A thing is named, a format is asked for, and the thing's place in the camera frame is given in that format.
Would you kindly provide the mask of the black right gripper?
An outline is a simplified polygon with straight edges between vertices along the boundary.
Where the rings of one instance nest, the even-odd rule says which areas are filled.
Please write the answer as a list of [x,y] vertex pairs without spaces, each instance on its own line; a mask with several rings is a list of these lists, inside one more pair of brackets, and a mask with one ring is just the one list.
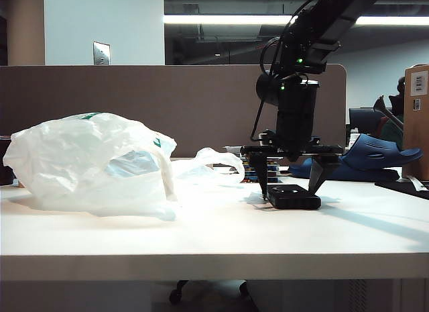
[[322,145],[312,137],[318,87],[317,81],[302,79],[259,79],[256,82],[261,103],[277,107],[276,127],[275,131],[265,130],[257,138],[260,146],[243,146],[241,153],[249,156],[249,165],[255,169],[265,201],[267,157],[282,157],[295,162],[299,157],[313,156],[308,184],[312,194],[340,166],[339,156],[343,154],[343,148]]

